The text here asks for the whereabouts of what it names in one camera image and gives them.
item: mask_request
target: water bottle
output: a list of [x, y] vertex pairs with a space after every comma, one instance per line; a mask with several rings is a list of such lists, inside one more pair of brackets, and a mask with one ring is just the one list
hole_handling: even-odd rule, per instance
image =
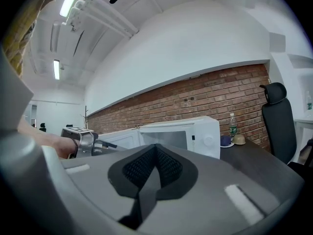
[[233, 139], [234, 136], [237, 134], [237, 121], [233, 113], [230, 114], [229, 132], [231, 139]]
[[307, 91], [307, 109], [308, 110], [311, 110], [312, 109], [312, 99], [311, 99], [311, 96], [310, 96], [310, 92]]

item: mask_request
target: white strip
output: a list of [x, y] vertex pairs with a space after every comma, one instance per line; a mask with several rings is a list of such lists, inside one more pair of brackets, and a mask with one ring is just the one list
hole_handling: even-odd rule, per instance
[[250, 226], [264, 218], [263, 214], [260, 213], [254, 204], [238, 189], [237, 185], [227, 186], [225, 192]]
[[57, 61], [57, 60], [54, 60], [54, 61], [53, 61], [54, 77], [55, 77], [56, 80], [60, 80], [59, 64], [60, 64], [59, 61]]
[[67, 17], [68, 13], [70, 11], [70, 9], [73, 6], [75, 0], [64, 0], [61, 11], [60, 11], [60, 15], [62, 17]]
[[74, 174], [74, 173], [77, 173], [77, 172], [80, 172], [80, 171], [84, 171], [84, 170], [89, 170], [89, 169], [90, 169], [90, 166], [88, 164], [84, 164], [84, 165], [81, 165], [81, 166], [65, 169], [65, 171], [68, 174]]

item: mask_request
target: chair headrest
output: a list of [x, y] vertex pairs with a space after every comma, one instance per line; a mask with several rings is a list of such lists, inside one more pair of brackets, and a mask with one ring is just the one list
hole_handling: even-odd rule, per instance
[[285, 86], [281, 83], [260, 85], [260, 87], [265, 89], [265, 97], [269, 104], [279, 103], [287, 96], [287, 90]]

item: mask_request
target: fluorescent light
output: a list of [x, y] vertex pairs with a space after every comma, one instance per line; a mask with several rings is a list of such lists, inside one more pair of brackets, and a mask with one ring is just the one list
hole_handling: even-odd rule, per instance
[[72, 5], [75, 0], [64, 0], [64, 3], [62, 5], [60, 15], [63, 17], [67, 17], [70, 9], [72, 8]]
[[59, 70], [60, 62], [57, 60], [54, 60], [53, 66], [54, 66], [54, 77], [56, 80], [60, 80], [60, 70]]

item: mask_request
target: microwave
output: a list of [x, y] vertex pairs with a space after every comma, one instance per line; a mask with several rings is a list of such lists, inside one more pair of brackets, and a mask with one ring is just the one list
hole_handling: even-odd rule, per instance
[[220, 125], [211, 117], [157, 122], [99, 135], [99, 139], [126, 149], [160, 143], [220, 158]]

